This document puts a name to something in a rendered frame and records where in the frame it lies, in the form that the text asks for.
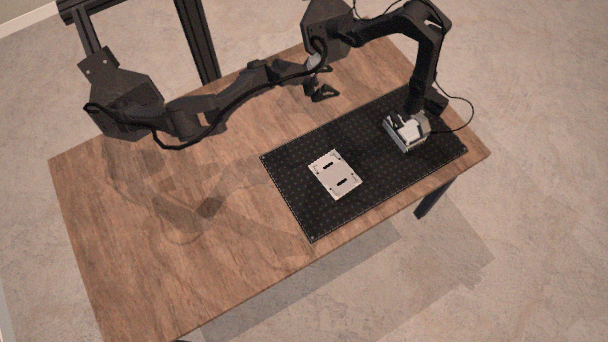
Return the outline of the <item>white well plate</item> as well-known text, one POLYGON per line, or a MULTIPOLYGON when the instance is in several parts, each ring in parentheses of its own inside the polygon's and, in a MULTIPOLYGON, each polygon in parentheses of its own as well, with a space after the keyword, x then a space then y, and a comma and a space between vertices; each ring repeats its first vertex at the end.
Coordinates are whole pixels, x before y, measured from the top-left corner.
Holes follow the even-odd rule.
POLYGON ((400 115, 398 115, 398 117, 401 119, 401 122, 404 124, 405 127, 400 128, 397 131, 402 136, 402 138, 404 140, 406 140, 407 144, 410 143, 411 141, 414 141, 414 140, 416 140, 417 138, 420 137, 418 129, 417 129, 417 125, 419 125, 419 124, 417 123, 416 120, 413 119, 413 120, 409 120, 407 123, 404 123, 402 121, 402 118, 400 117, 400 115))

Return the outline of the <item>white flat plate with slots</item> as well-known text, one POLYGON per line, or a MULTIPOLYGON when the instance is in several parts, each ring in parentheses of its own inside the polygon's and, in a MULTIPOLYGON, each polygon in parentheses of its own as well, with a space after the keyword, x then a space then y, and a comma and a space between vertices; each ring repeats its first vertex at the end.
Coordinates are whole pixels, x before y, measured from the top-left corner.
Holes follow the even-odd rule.
POLYGON ((362 183, 335 149, 310 164, 308 168, 335 201, 362 183))

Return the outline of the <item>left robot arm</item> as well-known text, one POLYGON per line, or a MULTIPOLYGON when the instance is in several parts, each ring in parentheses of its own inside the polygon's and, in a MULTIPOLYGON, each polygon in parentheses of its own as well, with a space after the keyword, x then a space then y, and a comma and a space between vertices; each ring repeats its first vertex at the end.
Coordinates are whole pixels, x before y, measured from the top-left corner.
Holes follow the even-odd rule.
POLYGON ((348 13, 309 25, 307 33, 311 47, 310 39, 313 36, 321 37, 326 43, 340 38, 342 42, 353 48, 363 47, 371 40, 395 33, 402 33, 419 41, 415 68, 409 80, 410 92, 407 99, 414 106, 424 103, 423 108, 439 118, 444 111, 443 107, 444 109, 447 107, 449 99, 438 93, 437 89, 431 85, 435 82, 438 73, 436 69, 434 79, 433 74, 442 38, 445 38, 451 28, 451 20, 430 0, 409 0, 403 6, 376 19, 361 21, 354 17, 353 13, 348 13), (443 23, 428 5, 435 9, 443 23), (426 25, 425 20, 432 24, 426 25), (444 36, 442 28, 437 25, 444 26, 444 36))

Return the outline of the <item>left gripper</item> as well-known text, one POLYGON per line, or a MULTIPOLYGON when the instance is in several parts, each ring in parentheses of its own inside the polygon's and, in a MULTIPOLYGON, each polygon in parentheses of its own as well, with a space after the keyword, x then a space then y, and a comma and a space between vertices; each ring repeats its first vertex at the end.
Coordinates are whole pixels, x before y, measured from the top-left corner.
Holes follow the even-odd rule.
POLYGON ((412 120, 415 119, 420 125, 422 134, 430 131, 431 128, 430 128, 430 125, 428 122, 428 118, 425 117, 425 115, 427 115, 429 113, 429 111, 427 111, 423 107, 424 107, 423 104, 420 106, 414 106, 409 103, 408 99, 406 99, 405 104, 403 103, 403 104, 395 107, 395 109, 389 113, 390 119, 393 124, 393 128, 395 130, 398 130, 398 129, 404 127, 404 124, 401 122, 401 119, 398 117, 398 115, 400 115, 400 117, 402 118, 402 121, 404 123, 406 123, 407 121, 409 121, 411 119, 412 120), (396 125, 397 125, 397 127, 396 127, 396 125))

